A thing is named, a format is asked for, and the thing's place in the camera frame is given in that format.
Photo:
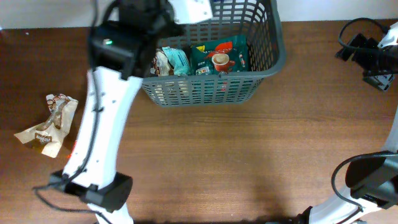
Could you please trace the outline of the beige snack bag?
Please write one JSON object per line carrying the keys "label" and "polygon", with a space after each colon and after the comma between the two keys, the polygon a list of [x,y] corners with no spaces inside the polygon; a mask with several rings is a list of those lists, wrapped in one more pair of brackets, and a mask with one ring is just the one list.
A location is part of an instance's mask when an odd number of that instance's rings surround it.
{"label": "beige snack bag", "polygon": [[56,158],[70,132],[78,100],[64,94],[50,94],[46,102],[50,111],[47,120],[14,136],[28,148]]}
{"label": "beige snack bag", "polygon": [[[157,49],[155,57],[152,59],[150,73],[156,77],[168,77],[174,75],[174,49],[171,47],[162,47]],[[173,82],[156,83],[154,84],[154,95],[158,97],[161,104],[165,104],[166,93],[173,90]]]}

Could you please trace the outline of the mint green snack packet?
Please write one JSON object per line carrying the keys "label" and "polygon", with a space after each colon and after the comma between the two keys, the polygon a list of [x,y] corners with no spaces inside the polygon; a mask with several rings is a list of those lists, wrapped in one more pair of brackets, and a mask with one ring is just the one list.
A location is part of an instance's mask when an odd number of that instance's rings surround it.
{"label": "mint green snack packet", "polygon": [[162,47],[162,51],[166,55],[169,64],[173,67],[174,75],[191,75],[190,63],[183,50],[171,47]]}

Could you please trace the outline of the grey plastic shopping basket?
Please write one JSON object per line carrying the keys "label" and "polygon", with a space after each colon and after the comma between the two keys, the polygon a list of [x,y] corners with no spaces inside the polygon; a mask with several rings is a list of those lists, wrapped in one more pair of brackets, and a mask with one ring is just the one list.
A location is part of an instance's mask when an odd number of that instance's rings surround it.
{"label": "grey plastic shopping basket", "polygon": [[183,50],[188,74],[159,75],[142,84],[163,107],[243,103],[262,81],[280,72],[286,51],[275,0],[212,1],[212,19],[185,26],[159,49]]}

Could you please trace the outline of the green coffee sachet bag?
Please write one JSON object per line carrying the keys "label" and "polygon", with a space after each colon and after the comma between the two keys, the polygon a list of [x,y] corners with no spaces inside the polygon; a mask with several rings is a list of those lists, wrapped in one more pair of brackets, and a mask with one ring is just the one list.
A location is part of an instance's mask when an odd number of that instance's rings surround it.
{"label": "green coffee sachet bag", "polygon": [[234,35],[193,45],[190,63],[192,74],[196,76],[246,72],[249,70],[246,36]]}

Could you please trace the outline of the orange spaghetti packet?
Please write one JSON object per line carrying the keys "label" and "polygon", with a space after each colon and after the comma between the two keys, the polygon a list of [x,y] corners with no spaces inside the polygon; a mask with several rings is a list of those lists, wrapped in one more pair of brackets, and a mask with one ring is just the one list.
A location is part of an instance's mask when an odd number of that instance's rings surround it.
{"label": "orange spaghetti packet", "polygon": [[71,148],[71,152],[70,152],[69,155],[67,156],[68,159],[70,159],[71,156],[73,155],[73,152],[74,152],[74,150],[75,150],[76,144],[77,144],[77,140],[73,143],[73,146],[72,146],[72,148]]}

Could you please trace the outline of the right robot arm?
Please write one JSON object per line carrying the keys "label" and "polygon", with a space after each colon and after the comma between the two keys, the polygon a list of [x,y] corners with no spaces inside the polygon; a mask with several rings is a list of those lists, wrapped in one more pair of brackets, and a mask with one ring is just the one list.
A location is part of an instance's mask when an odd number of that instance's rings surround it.
{"label": "right robot arm", "polygon": [[[377,41],[362,34],[343,44],[336,56],[351,59],[363,70],[363,78],[379,90],[387,90],[397,78],[397,35],[388,31]],[[308,207],[289,223],[358,223],[362,216],[397,205],[397,121],[381,151],[346,159],[332,173],[334,194]]]}

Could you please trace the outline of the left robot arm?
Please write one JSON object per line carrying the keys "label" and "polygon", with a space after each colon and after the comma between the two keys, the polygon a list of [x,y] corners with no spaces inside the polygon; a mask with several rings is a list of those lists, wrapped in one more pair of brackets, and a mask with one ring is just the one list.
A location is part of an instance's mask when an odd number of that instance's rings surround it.
{"label": "left robot arm", "polygon": [[99,223],[132,223],[127,199],[132,177],[116,170],[132,102],[160,39],[181,35],[170,1],[113,1],[95,16],[88,36],[87,97],[75,147],[48,188],[74,195]]}

